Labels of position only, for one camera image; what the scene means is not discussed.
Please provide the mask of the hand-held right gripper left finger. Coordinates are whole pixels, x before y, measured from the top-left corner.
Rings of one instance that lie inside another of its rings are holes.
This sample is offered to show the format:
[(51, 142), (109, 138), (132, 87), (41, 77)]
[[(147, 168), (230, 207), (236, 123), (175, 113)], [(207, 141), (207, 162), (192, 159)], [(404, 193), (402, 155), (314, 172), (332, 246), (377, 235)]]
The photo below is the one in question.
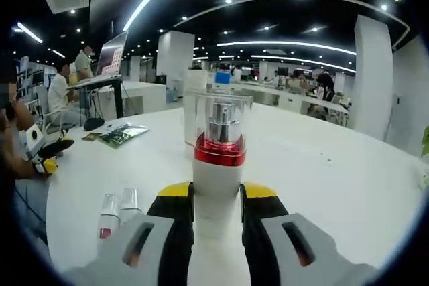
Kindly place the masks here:
[(101, 244), (96, 258), (62, 274), (67, 285), (187, 285), (194, 244), (192, 182), (160, 190)]

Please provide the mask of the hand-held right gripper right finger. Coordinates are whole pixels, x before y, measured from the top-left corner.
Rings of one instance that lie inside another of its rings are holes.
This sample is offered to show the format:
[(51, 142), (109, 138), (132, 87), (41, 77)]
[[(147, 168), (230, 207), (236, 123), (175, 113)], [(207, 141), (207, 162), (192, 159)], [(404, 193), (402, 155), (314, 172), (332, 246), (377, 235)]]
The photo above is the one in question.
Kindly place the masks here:
[(366, 285), (377, 275), (344, 258), (334, 238), (303, 215), (290, 214), (273, 189), (245, 182), (239, 193), (252, 285)]

